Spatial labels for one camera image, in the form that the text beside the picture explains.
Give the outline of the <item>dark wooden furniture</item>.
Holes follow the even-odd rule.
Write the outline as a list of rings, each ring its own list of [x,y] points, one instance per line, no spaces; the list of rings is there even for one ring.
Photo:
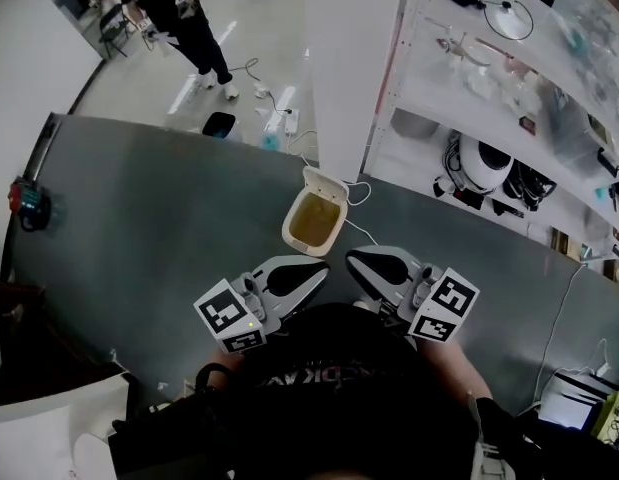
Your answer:
[[[0,406],[71,391],[122,372],[61,333],[46,311],[44,289],[0,282]]]

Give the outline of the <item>person's left forearm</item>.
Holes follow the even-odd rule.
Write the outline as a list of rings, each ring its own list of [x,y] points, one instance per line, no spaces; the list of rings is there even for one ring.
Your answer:
[[[238,372],[241,369],[244,360],[245,357],[241,353],[226,354],[222,350],[218,349],[210,362],[220,364],[231,372]]]

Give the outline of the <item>person's right forearm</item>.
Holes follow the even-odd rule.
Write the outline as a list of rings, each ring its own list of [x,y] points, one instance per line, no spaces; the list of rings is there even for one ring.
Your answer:
[[[458,403],[466,405],[469,397],[492,398],[485,380],[456,341],[440,343],[417,339],[416,344],[418,353],[440,384]]]

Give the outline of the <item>person's black shirt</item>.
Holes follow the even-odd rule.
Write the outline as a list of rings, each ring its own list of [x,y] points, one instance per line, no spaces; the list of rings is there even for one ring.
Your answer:
[[[236,480],[469,480],[476,424],[405,338],[345,304],[311,307],[284,335],[241,353],[238,372],[209,362],[242,446]]]

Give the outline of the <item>white desk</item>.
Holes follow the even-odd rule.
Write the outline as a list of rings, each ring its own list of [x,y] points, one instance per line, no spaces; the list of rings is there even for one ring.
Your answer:
[[[0,480],[78,480],[73,445],[83,433],[103,440],[126,418],[122,375],[71,391],[0,407]]]

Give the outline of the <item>white shelf unit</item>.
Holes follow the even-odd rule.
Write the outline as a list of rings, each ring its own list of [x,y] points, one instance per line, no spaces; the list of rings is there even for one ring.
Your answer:
[[[619,2],[517,1],[535,21],[523,41],[482,9],[404,1],[364,170],[433,198],[447,176],[437,199],[599,268],[619,260]],[[461,134],[514,159],[497,189],[465,178]]]

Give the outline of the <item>cream lidded trash bin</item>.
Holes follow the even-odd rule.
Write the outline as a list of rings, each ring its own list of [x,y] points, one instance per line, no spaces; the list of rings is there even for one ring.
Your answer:
[[[320,169],[305,166],[304,187],[282,225],[282,238],[292,248],[324,257],[332,248],[348,213],[349,188]]]

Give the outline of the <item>round black-rimmed lid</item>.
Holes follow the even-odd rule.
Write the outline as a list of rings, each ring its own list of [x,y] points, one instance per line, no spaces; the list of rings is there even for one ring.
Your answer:
[[[482,12],[490,30],[508,41],[523,41],[530,37],[535,29],[535,21],[520,1],[483,0]]]

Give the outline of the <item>black chair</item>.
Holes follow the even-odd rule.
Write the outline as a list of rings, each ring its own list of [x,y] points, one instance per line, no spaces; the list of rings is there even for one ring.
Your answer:
[[[113,58],[113,50],[121,54],[123,57],[127,57],[124,51],[117,45],[116,41],[121,34],[123,34],[126,39],[129,39],[130,26],[132,26],[132,22],[125,14],[122,4],[115,4],[100,18],[99,42],[104,46],[107,58],[109,60]]]

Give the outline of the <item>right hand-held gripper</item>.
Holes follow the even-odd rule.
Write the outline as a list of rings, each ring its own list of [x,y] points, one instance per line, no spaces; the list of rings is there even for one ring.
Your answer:
[[[407,334],[448,342],[469,316],[480,289],[451,268],[418,260],[395,246],[370,245],[347,252],[347,268],[379,310]]]

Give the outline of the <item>red and blue power tool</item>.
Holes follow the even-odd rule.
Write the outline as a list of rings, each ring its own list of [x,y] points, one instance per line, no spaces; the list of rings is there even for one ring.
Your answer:
[[[19,219],[25,232],[44,230],[51,217],[51,200],[35,182],[17,177],[8,193],[10,211]]]

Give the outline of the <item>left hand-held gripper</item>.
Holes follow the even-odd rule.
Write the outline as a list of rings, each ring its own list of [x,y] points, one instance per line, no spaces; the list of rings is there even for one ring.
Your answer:
[[[229,282],[220,280],[193,307],[225,354],[267,343],[323,286],[330,267],[305,255],[275,256]]]

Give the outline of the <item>round white appliance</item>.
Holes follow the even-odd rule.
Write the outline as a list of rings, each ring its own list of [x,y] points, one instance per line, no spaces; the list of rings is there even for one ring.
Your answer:
[[[501,186],[514,161],[510,155],[464,134],[459,138],[459,157],[465,178],[481,192]]]

